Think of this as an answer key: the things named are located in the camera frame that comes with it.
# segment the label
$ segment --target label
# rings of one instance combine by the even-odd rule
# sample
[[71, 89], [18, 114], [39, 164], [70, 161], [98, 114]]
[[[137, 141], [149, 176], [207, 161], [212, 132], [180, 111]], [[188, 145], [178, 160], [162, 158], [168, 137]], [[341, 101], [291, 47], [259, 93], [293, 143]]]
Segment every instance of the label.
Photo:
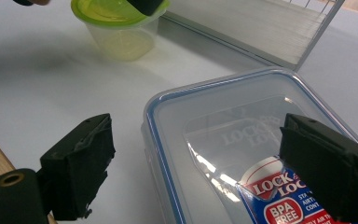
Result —
[[237, 190], [254, 224], [336, 224], [312, 198], [310, 189], [278, 157], [255, 164]]

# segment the plastic container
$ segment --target plastic container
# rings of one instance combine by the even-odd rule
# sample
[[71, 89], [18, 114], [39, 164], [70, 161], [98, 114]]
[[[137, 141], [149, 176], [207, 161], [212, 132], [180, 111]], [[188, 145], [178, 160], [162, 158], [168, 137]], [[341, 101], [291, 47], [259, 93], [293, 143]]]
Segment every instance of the plastic container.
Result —
[[134, 61], [154, 47], [158, 19], [168, 5], [164, 0], [151, 17], [125, 0], [72, 0], [71, 8], [105, 55]]
[[153, 97], [142, 132], [166, 223], [253, 223], [254, 211], [237, 184], [279, 153], [286, 113], [319, 120], [358, 142], [297, 74], [281, 68]]

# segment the yellow-green lid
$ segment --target yellow-green lid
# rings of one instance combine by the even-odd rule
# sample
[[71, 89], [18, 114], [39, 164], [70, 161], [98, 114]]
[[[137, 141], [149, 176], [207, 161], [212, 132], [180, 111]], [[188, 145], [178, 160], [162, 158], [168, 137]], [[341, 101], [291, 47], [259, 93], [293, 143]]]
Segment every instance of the yellow-green lid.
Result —
[[[152, 17], [160, 16], [168, 5], [164, 0]], [[127, 0], [72, 0], [71, 8], [80, 20], [101, 26], [133, 26], [150, 18]]]

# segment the white table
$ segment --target white table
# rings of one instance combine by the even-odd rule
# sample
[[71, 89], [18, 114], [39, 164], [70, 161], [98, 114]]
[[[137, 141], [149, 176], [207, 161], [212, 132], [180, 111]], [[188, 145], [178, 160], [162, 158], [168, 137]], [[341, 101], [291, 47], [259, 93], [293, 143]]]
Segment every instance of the white table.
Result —
[[[0, 1], [0, 148], [17, 168], [84, 119], [110, 113], [116, 157], [93, 214], [77, 223], [161, 223], [140, 131], [144, 106], [167, 89], [265, 66], [161, 20], [141, 60], [103, 58], [69, 1], [21, 7]], [[358, 134], [358, 14], [341, 9], [298, 72]]]

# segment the black object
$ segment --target black object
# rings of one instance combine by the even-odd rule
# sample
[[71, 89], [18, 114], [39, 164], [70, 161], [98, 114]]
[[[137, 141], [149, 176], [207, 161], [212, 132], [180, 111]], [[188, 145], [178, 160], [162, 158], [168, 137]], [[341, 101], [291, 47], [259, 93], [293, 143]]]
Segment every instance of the black object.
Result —
[[44, 224], [87, 217], [115, 156], [109, 114], [84, 120], [41, 157], [37, 173], [0, 175], [0, 224]]
[[14, 2], [16, 2], [17, 4], [20, 4], [22, 6], [25, 7], [30, 7], [31, 5], [33, 5], [34, 3], [27, 1], [27, 0], [13, 0]]
[[358, 222], [358, 144], [314, 119], [287, 114], [280, 157], [334, 220]]
[[146, 16], [152, 16], [163, 0], [128, 0], [128, 2]]

